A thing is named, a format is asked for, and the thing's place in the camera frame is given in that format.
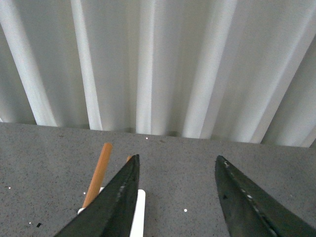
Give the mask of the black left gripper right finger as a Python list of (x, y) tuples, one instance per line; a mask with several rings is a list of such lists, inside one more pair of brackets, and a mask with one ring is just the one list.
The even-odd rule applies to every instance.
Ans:
[(314, 237), (316, 230), (286, 209), (223, 156), (215, 180), (228, 232), (232, 237)]

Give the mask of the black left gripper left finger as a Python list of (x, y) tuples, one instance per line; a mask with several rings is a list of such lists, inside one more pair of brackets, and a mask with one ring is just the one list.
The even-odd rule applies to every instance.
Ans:
[(130, 236), (138, 197), (139, 174), (140, 156), (133, 155), (93, 202), (56, 236)]

